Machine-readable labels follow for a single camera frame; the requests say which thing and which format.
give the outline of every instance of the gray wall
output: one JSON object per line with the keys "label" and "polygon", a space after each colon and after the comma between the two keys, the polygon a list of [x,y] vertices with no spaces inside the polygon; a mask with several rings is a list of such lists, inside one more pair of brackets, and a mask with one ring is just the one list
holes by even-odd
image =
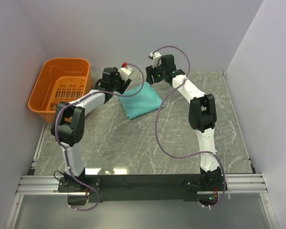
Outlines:
{"label": "gray wall", "polygon": [[264,0],[226,80],[249,155],[286,229],[286,0]]}
{"label": "gray wall", "polygon": [[27,101],[47,56],[15,0],[0,0],[0,229],[21,174],[30,168],[42,120]]}
{"label": "gray wall", "polygon": [[145,67],[150,52],[176,45],[193,69],[219,71],[227,69],[261,2],[19,0],[50,57],[85,57],[99,68],[124,61]]}

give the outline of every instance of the orange basket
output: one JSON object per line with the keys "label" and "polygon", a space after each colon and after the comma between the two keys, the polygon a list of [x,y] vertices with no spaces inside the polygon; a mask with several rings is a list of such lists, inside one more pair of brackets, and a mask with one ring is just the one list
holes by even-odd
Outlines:
{"label": "orange basket", "polygon": [[90,64],[77,58],[47,61],[37,79],[28,106],[51,123],[57,104],[71,102],[87,94],[92,88]]}

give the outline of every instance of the marble tabletop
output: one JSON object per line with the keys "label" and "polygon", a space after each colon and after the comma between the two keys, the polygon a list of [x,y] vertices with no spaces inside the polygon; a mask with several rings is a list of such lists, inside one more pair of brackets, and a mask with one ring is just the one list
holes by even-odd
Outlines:
{"label": "marble tabletop", "polygon": [[[92,73],[93,80],[101,72]],[[130,88],[138,86],[140,75],[131,76]],[[226,173],[252,173],[251,163],[234,113],[222,72],[190,72],[189,79],[206,94],[215,97],[217,122],[215,147]],[[152,85],[161,98],[172,89],[160,82]],[[188,123],[189,104],[179,92],[165,102],[158,122],[160,141],[171,154],[181,156],[199,151],[195,131]],[[158,147],[154,136],[156,111],[130,120],[117,97],[86,116],[81,140],[83,164],[90,174],[180,174],[200,173],[200,157],[173,159]],[[64,170],[63,156],[55,138],[45,127],[35,175],[52,175]]]}

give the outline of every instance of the purple cable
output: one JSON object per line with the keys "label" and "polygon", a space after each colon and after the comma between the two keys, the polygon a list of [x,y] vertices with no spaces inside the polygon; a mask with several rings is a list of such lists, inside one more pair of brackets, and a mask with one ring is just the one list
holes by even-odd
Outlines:
{"label": "purple cable", "polygon": [[160,143],[160,140],[159,140],[159,137],[158,137],[158,120],[159,120],[159,114],[160,114],[160,111],[161,111],[161,108],[164,104],[164,102],[167,100],[167,98],[174,92],[176,92],[179,88],[181,88],[184,84],[185,84],[185,81],[187,79],[187,76],[188,74],[190,73],[190,70],[191,70],[191,64],[190,64],[190,60],[188,58],[188,56],[185,54],[185,52],[183,52],[181,49],[179,49],[178,47],[175,47],[175,46],[172,46],[172,45],[167,45],[167,46],[163,46],[159,49],[157,49],[156,51],[154,51],[153,53],[161,50],[161,49],[164,49],[164,48],[174,48],[174,49],[177,49],[179,50],[186,58],[187,60],[187,63],[188,63],[188,70],[187,70],[187,73],[185,74],[185,79],[184,81],[182,82],[181,85],[179,85],[178,87],[174,88],[162,101],[162,103],[160,104],[160,107],[158,109],[158,112],[157,112],[157,116],[156,116],[156,121],[155,121],[155,124],[154,124],[154,132],[155,132],[155,136],[156,136],[156,141],[158,143],[158,146],[159,148],[168,156],[172,157],[172,158],[175,158],[175,159],[184,159],[184,158],[189,158],[189,157],[192,157],[192,156],[196,156],[196,155],[199,155],[199,154],[212,154],[214,155],[214,157],[216,158],[216,160],[218,161],[218,164],[223,172],[223,176],[224,176],[224,190],[223,190],[223,196],[218,200],[218,202],[216,204],[214,204],[213,206],[211,206],[211,208],[214,208],[216,207],[221,201],[222,199],[224,198],[225,196],[225,189],[226,189],[226,179],[225,179],[225,171],[224,171],[224,167],[221,163],[221,161],[219,160],[218,156],[214,153],[212,153],[211,151],[200,151],[200,152],[197,152],[197,153],[193,153],[193,154],[190,154],[190,155],[185,155],[185,156],[174,156],[174,155],[171,155],[170,153],[168,153],[164,148],[163,146],[161,145]]}
{"label": "purple cable", "polygon": [[92,94],[87,94],[85,95],[84,97],[82,97],[79,101],[76,101],[72,104],[68,104],[66,105],[65,107],[63,107],[57,114],[57,118],[55,120],[55,128],[54,128],[54,132],[55,132],[55,139],[57,141],[57,143],[64,149],[64,153],[65,153],[65,158],[66,158],[66,163],[67,163],[67,168],[70,172],[70,175],[71,177],[79,184],[89,188],[90,190],[92,190],[93,192],[95,192],[97,194],[97,202],[95,203],[95,205],[93,205],[92,207],[90,208],[76,208],[76,207],[73,207],[71,206],[72,209],[74,210],[77,210],[77,211],[89,211],[91,209],[94,209],[100,202],[101,200],[101,197],[100,197],[100,194],[91,186],[81,182],[79,179],[77,179],[74,175],[74,173],[72,172],[72,168],[70,167],[70,162],[69,162],[69,157],[68,157],[68,153],[67,153],[67,147],[64,146],[61,141],[59,140],[59,137],[58,137],[58,120],[61,118],[62,116],[62,113],[64,112],[64,110],[66,110],[67,108],[71,107],[71,106],[74,106],[74,105],[77,105],[79,104],[81,101],[89,98],[90,96],[94,95],[94,94],[99,94],[99,93],[104,93],[104,94],[112,94],[112,95],[116,95],[116,96],[119,96],[119,97],[131,97],[131,96],[134,96],[136,94],[138,94],[142,89],[143,89],[143,85],[144,85],[144,74],[142,72],[142,70],[135,64],[131,64],[131,63],[128,63],[127,65],[130,65],[130,66],[133,66],[135,68],[137,68],[141,74],[141,77],[142,77],[142,85],[141,85],[141,88],[134,94],[130,94],[130,95],[122,95],[122,94],[117,94],[117,93],[113,93],[113,92],[106,92],[106,91],[97,91],[97,92],[94,92]]}

